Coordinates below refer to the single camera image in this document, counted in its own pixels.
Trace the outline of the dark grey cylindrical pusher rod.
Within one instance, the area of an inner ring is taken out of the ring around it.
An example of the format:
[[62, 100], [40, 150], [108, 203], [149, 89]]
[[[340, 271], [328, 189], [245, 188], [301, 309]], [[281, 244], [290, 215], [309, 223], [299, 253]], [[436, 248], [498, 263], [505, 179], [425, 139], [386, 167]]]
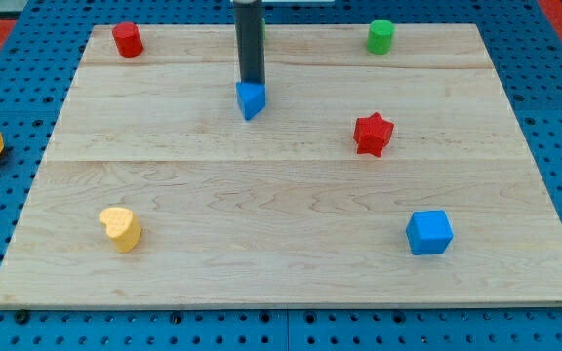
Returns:
[[242, 82], [265, 83], [261, 0], [234, 0], [234, 21]]

